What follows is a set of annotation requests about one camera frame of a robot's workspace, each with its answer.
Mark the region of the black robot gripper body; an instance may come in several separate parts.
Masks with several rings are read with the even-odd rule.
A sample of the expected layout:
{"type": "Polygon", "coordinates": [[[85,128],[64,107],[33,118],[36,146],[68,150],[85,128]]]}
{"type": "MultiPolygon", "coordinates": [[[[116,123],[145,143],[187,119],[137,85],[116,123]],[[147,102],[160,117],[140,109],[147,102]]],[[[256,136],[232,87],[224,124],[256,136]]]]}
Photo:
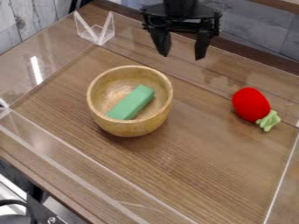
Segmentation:
{"type": "Polygon", "coordinates": [[[143,26],[168,32],[208,31],[220,34],[221,11],[201,2],[161,2],[141,7],[143,26]]]}

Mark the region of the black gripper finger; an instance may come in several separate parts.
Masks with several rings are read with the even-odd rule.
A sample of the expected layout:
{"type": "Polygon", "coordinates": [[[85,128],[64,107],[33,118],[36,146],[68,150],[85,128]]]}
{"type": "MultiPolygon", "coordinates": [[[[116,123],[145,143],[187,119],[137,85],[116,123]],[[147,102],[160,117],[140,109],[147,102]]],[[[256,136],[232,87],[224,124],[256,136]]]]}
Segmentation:
{"type": "Polygon", "coordinates": [[[207,49],[211,43],[211,33],[208,31],[199,31],[195,42],[195,59],[201,60],[205,57],[207,49]]]}
{"type": "Polygon", "coordinates": [[[172,45],[171,33],[157,28],[152,28],[149,33],[157,52],[167,57],[172,45]]]}

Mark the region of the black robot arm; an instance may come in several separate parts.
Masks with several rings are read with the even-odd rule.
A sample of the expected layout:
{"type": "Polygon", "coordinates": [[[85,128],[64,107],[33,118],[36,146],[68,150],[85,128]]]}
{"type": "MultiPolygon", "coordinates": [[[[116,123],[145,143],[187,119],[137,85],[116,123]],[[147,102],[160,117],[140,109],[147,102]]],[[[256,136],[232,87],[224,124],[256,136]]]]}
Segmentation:
{"type": "Polygon", "coordinates": [[[149,32],[157,52],[167,57],[171,46],[171,33],[192,33],[195,59],[205,57],[211,39],[220,35],[221,11],[199,0],[163,0],[140,9],[143,28],[149,32]]]}

